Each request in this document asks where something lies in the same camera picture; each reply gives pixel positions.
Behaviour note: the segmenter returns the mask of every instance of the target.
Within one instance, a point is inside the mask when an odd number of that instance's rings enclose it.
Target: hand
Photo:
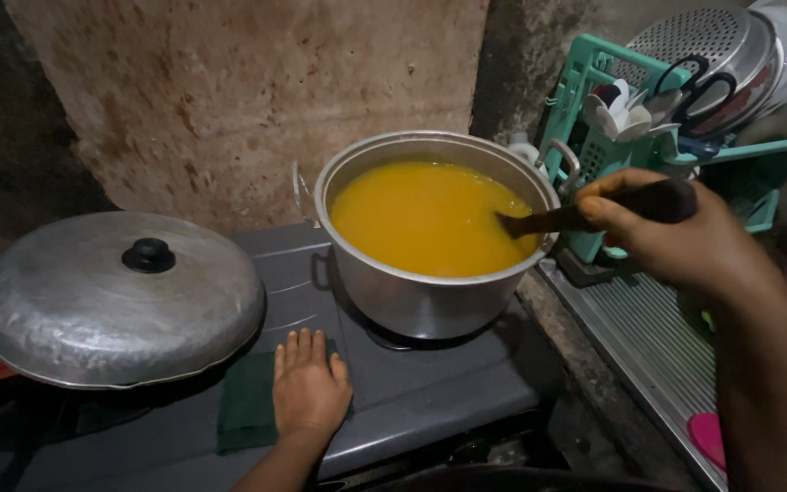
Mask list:
[[[276,349],[272,402],[280,440],[297,432],[318,434],[323,445],[332,438],[353,394],[348,369],[338,354],[326,361],[326,341],[318,330],[290,332],[287,347]]]
[[[751,282],[781,277],[761,246],[727,210],[721,197],[693,183],[697,214],[679,224],[662,224],[601,198],[619,188],[647,185],[666,176],[627,168],[579,190],[579,210],[653,276],[680,288],[713,295]]]

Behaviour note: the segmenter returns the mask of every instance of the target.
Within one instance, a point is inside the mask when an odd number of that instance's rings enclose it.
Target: stove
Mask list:
[[[322,329],[349,366],[355,415],[331,442],[319,479],[510,417],[562,386],[556,354],[518,299],[467,337],[416,341],[354,308],[322,229],[300,224],[233,239],[268,296],[246,351],[272,351],[292,329]],[[3,383],[0,489],[227,490],[268,448],[215,454],[224,371],[127,391]]]

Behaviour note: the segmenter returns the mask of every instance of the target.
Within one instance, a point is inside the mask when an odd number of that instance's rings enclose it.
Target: metal strainer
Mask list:
[[[775,35],[763,23],[737,5],[692,10],[659,20],[636,38],[627,48],[662,62],[673,63],[689,54],[709,60],[709,70],[698,81],[713,73],[734,75],[737,90],[748,85],[771,57]],[[683,68],[694,73],[697,64]],[[634,87],[642,85],[647,73],[627,62],[617,61],[610,73]],[[700,113],[715,106],[725,94],[707,91],[689,113]]]

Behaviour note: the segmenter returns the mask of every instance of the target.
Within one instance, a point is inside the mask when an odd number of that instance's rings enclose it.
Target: green cloth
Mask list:
[[[327,340],[328,361],[333,352],[336,341]],[[275,352],[245,354],[226,370],[218,411],[218,455],[271,446],[278,440],[272,406],[274,371]],[[354,407],[348,405],[345,419],[353,416]]]

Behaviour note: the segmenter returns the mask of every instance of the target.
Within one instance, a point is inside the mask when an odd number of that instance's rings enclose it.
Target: pink object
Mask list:
[[[708,460],[727,472],[718,414],[698,413],[688,419],[688,437]]]

